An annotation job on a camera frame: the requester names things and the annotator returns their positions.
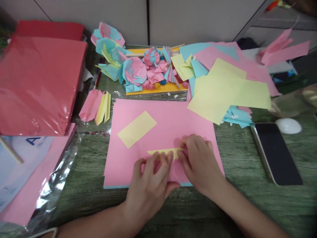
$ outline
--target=white mouse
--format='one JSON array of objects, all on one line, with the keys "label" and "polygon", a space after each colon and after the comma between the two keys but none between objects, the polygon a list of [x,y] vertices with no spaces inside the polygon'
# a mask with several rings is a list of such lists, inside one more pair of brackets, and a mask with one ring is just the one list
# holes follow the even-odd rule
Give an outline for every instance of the white mouse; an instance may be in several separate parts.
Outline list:
[{"label": "white mouse", "polygon": [[275,122],[280,129],[280,132],[284,134],[297,134],[301,132],[301,125],[298,121],[291,118],[281,118]]}]

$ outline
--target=wooden table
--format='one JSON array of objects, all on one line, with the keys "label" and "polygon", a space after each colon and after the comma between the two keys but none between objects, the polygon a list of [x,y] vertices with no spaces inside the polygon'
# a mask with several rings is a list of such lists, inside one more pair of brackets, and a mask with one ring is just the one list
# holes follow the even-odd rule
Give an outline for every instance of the wooden table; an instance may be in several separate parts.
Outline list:
[{"label": "wooden table", "polygon": [[[88,69],[93,69],[93,62],[97,62],[95,55],[88,60],[86,58]],[[98,89],[112,94],[112,107],[116,98],[174,100],[175,95],[126,96],[124,87],[105,75],[102,75]],[[185,100],[185,93],[177,94],[177,100]],[[276,120],[266,110],[252,111],[255,123]],[[303,178],[303,186],[282,187],[268,182],[249,127],[241,129],[239,125],[230,126],[229,123],[214,127],[227,180],[292,237],[310,237],[316,232],[317,224],[317,121],[312,114],[295,119],[303,131],[284,135],[284,139]],[[91,122],[87,127],[87,132],[101,131],[101,135],[84,136],[53,213],[51,226],[60,226],[125,200],[127,189],[103,189],[110,139],[106,131],[110,127],[111,119],[99,126]],[[241,233],[212,201],[193,187],[182,187],[170,195],[139,236],[241,237]]]}]

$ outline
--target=hand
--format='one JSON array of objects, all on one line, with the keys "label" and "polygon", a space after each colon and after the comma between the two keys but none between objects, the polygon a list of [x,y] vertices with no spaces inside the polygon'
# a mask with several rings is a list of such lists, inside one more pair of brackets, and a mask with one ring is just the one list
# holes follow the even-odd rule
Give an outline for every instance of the hand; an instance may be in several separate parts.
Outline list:
[{"label": "hand", "polygon": [[[160,167],[154,173],[154,162],[158,158]],[[135,162],[132,182],[124,202],[125,216],[129,221],[135,221],[139,226],[145,225],[161,209],[171,192],[180,187],[177,182],[167,182],[172,160],[172,151],[167,158],[164,152],[160,155],[157,151],[148,160]]]},{"label": "hand", "polygon": [[187,147],[188,157],[178,150],[178,157],[185,174],[198,192],[213,200],[215,190],[221,188],[225,177],[215,158],[212,143],[194,134],[182,140],[181,148]]}]

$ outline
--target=phone screen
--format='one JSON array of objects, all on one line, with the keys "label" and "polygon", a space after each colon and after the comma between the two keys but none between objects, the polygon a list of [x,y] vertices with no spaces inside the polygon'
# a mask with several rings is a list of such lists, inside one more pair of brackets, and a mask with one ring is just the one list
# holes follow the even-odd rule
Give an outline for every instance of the phone screen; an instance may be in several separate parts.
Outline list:
[{"label": "phone screen", "polygon": [[274,181],[278,185],[302,185],[303,180],[275,123],[255,124]]}]

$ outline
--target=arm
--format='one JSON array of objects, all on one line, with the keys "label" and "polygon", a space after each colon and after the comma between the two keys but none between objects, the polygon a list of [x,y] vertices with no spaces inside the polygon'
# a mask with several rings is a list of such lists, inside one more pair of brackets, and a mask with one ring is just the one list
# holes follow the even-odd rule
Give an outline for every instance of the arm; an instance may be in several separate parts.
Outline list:
[{"label": "arm", "polygon": [[252,205],[221,173],[212,143],[190,135],[182,141],[188,157],[178,151],[190,182],[198,192],[214,201],[238,225],[246,237],[288,237],[273,221]]},{"label": "arm", "polygon": [[[155,160],[160,167],[153,172]],[[171,192],[180,187],[176,182],[168,183],[173,159],[170,151],[159,155],[156,152],[148,160],[140,159],[134,164],[133,179],[122,204],[79,218],[59,228],[58,238],[64,237],[134,237],[143,226],[161,209]]]}]

